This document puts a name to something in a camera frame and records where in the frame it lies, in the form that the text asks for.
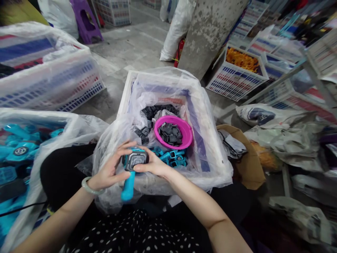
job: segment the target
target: concrete pillar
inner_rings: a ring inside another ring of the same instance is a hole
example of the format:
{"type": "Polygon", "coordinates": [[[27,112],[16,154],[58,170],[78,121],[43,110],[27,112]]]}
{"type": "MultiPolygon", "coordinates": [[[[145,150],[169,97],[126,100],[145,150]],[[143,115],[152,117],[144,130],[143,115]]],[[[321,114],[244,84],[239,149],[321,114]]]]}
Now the concrete pillar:
{"type": "Polygon", "coordinates": [[[178,68],[201,80],[247,3],[248,0],[198,0],[178,68]]]}

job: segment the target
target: cardboard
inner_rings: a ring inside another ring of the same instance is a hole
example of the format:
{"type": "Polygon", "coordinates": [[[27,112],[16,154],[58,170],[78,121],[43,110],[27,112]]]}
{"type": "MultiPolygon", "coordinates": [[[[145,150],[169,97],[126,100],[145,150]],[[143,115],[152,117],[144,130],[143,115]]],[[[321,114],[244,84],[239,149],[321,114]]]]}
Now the cardboard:
{"type": "Polygon", "coordinates": [[[248,153],[245,154],[240,162],[236,163],[237,172],[240,174],[241,183],[250,190],[257,190],[265,181],[264,172],[254,147],[242,133],[242,131],[231,125],[219,125],[217,129],[223,129],[230,133],[238,141],[242,142],[248,153]]]}

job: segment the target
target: wrist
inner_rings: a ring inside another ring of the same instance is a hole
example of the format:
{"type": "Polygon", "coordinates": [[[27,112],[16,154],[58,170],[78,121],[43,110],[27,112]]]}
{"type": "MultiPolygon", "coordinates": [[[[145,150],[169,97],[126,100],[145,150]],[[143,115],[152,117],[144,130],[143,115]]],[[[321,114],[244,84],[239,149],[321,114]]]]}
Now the wrist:
{"type": "Polygon", "coordinates": [[[95,191],[100,191],[103,188],[99,186],[99,183],[97,181],[97,177],[96,175],[93,176],[88,182],[87,182],[88,186],[90,189],[95,190],[95,191]]]}

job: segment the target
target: plastic stool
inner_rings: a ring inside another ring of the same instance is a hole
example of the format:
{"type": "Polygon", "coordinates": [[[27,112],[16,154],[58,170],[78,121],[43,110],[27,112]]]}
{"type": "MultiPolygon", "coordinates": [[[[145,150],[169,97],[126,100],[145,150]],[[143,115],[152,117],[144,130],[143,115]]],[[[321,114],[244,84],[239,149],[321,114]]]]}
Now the plastic stool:
{"type": "Polygon", "coordinates": [[[91,38],[98,36],[103,41],[101,31],[98,28],[95,16],[92,14],[90,6],[87,0],[70,0],[71,6],[73,7],[76,22],[78,25],[78,32],[82,37],[85,44],[92,44],[91,38]],[[87,13],[90,15],[92,23],[88,19],[87,13]]]}

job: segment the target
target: pink bowl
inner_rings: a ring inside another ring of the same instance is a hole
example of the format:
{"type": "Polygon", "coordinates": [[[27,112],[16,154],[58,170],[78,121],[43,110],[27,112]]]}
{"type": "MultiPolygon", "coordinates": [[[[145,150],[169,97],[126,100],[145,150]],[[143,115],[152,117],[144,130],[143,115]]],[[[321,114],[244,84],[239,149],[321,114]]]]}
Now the pink bowl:
{"type": "Polygon", "coordinates": [[[181,118],[178,118],[177,116],[163,116],[161,118],[159,118],[156,123],[154,124],[154,133],[158,139],[158,141],[167,148],[171,148],[171,149],[186,149],[188,148],[193,140],[193,132],[192,132],[192,128],[191,126],[184,121],[181,118]],[[167,144],[166,142],[164,142],[164,140],[161,138],[161,136],[158,133],[158,128],[162,126],[162,124],[164,124],[165,122],[167,123],[171,123],[174,125],[177,125],[177,127],[179,128],[183,138],[182,138],[182,144],[179,147],[175,147],[175,146],[171,146],[169,144],[167,144]]]}

